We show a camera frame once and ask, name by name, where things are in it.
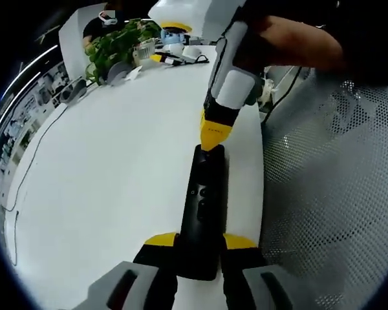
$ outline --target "perforated metal mesh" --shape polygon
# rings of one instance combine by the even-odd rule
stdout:
[[[311,282],[321,308],[361,308],[388,273],[388,88],[312,74],[263,145],[264,257]]]

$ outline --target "white wall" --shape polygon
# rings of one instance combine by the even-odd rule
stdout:
[[[98,16],[104,3],[79,8],[59,30],[59,43],[69,79],[77,79],[85,75],[89,59],[82,45],[83,29],[87,23]]]

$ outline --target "white table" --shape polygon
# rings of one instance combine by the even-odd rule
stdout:
[[[202,46],[213,62],[215,53]],[[200,111],[212,64],[143,72],[118,87],[99,87],[69,107],[47,132],[20,190],[16,272],[45,309],[70,309],[90,284],[133,260],[151,236],[178,231]],[[8,205],[40,135],[17,168]],[[229,159],[227,232],[258,242],[263,149],[257,105],[244,107],[224,143]],[[6,237],[14,256],[15,213]],[[174,309],[226,309],[222,277],[178,279]]]

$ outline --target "hand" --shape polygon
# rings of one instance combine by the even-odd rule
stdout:
[[[276,16],[267,16],[253,28],[275,47],[268,55],[271,65],[346,68],[341,45],[322,29]]]

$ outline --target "yellow object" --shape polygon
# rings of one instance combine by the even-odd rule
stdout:
[[[214,149],[218,144],[228,138],[232,128],[231,126],[206,120],[203,113],[200,123],[201,149],[206,152]]]
[[[169,232],[167,234],[158,234],[147,241],[146,245],[157,245],[161,247],[172,247],[174,245],[174,239],[176,232]]]
[[[223,234],[223,236],[226,240],[227,250],[257,248],[254,242],[245,237],[235,236],[234,234]]]
[[[190,26],[184,25],[182,23],[174,23],[172,21],[166,21],[164,23],[161,23],[160,27],[161,28],[178,28],[178,29],[183,29],[186,32],[192,31],[192,28]]]
[[[154,55],[149,56],[149,58],[150,58],[151,60],[156,61],[157,63],[159,63],[159,62],[161,62],[162,56],[161,56],[161,55],[156,55],[156,54],[154,54]]]

